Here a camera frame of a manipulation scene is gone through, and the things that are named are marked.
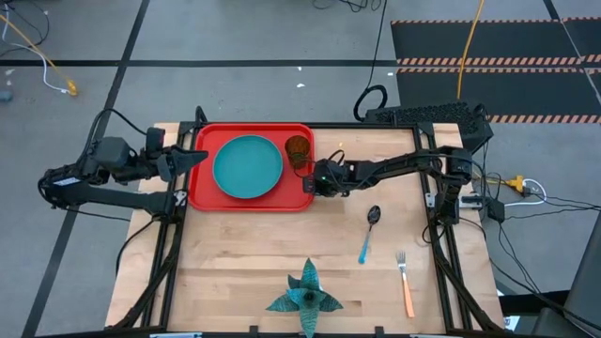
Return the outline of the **amber translucent cup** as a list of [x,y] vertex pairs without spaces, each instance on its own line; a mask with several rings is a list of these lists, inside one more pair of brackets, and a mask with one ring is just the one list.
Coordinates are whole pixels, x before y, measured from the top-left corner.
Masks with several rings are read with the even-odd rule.
[[294,135],[285,142],[285,152],[294,169],[301,169],[310,160],[310,149],[309,140],[301,135]]

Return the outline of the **fork with orange handle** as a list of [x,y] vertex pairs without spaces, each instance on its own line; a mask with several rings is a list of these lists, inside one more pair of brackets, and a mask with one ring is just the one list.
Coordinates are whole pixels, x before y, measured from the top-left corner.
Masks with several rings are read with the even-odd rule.
[[408,275],[407,275],[406,253],[403,251],[399,251],[396,254],[396,262],[397,262],[397,267],[398,267],[399,271],[401,272],[401,276],[402,276],[404,301],[405,301],[407,315],[409,318],[414,318],[415,313],[414,313],[414,307],[413,307],[412,297],[411,297],[411,293],[410,293],[410,287],[409,287],[409,283],[408,283]]

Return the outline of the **black power adapter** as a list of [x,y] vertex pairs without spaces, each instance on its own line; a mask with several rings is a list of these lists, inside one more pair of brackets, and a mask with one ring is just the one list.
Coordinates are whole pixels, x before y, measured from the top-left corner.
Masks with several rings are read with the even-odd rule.
[[505,205],[498,199],[488,198],[486,202],[486,216],[498,223],[505,221]]

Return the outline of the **dark grey chair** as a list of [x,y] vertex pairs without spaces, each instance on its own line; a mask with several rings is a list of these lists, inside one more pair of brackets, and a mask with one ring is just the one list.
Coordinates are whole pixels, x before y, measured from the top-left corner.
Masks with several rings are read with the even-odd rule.
[[564,307],[598,326],[544,308],[532,333],[560,338],[601,338],[601,223],[590,236]]

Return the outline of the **spoon with blue handle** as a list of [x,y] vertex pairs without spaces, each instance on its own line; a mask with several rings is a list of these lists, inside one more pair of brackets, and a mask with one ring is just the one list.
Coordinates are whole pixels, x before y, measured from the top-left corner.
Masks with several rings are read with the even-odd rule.
[[362,244],[362,249],[360,251],[360,255],[358,257],[358,263],[361,265],[363,265],[366,262],[369,242],[370,242],[370,238],[372,235],[372,230],[373,230],[374,225],[378,223],[380,217],[381,217],[380,207],[377,205],[370,207],[370,209],[368,210],[368,213],[367,213],[368,229],[367,229],[367,232],[366,232],[363,244]]

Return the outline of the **teal round plate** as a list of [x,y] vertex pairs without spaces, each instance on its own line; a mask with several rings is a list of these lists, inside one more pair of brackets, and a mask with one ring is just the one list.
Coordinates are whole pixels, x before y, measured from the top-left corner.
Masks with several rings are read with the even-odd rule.
[[277,185],[283,167],[282,154],[271,140],[259,135],[242,135],[220,148],[213,161],[212,174],[225,194],[238,199],[255,199]]

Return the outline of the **black perforated equipment box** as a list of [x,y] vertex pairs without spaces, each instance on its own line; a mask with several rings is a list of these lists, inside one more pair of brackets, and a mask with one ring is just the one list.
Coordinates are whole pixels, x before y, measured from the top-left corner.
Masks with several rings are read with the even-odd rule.
[[470,105],[465,101],[422,107],[401,106],[368,110],[361,118],[364,123],[389,124],[456,124],[463,146],[472,153],[484,146],[493,136],[483,104]]

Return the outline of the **red plastic tray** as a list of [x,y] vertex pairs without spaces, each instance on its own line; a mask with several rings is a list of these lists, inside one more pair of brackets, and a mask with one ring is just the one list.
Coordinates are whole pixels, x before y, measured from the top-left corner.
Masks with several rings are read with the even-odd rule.
[[[213,179],[212,165],[220,148],[235,137],[259,135],[271,140],[280,150],[284,167],[277,185],[255,199],[238,199],[222,192]],[[310,160],[294,169],[285,152],[285,142],[294,135],[304,136],[310,143]],[[302,211],[314,196],[302,190],[302,178],[313,172],[315,158],[314,135],[300,123],[213,123],[197,134],[195,148],[205,150],[208,157],[191,170],[189,204],[202,211]]]

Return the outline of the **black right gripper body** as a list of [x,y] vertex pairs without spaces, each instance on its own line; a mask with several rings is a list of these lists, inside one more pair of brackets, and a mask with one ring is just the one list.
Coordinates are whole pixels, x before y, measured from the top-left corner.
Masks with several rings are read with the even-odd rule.
[[339,164],[336,161],[329,160],[328,172],[337,189],[336,195],[348,196],[349,192],[354,189],[356,181],[351,177],[352,170],[349,165]]

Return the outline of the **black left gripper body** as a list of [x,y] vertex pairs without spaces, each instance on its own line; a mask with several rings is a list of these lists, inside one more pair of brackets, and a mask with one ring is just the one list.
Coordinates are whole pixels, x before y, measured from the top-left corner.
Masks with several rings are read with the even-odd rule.
[[175,151],[168,149],[156,160],[159,177],[165,182],[169,182],[177,176],[174,155]]

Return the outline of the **black hazard striped mat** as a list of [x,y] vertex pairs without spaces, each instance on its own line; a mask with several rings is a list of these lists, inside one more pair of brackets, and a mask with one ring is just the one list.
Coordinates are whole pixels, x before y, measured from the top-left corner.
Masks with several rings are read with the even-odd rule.
[[391,22],[402,67],[601,67],[601,17]]
[[601,124],[601,102],[576,68],[401,68],[407,107],[465,101],[482,104],[494,123]]

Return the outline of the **green striped succulent plant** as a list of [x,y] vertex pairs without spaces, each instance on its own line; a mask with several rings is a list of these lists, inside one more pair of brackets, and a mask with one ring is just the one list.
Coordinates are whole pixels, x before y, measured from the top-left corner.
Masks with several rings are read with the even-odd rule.
[[307,258],[299,279],[287,275],[288,289],[275,299],[267,311],[298,312],[301,329],[306,338],[314,338],[320,313],[342,310],[344,306],[321,287],[316,266]]

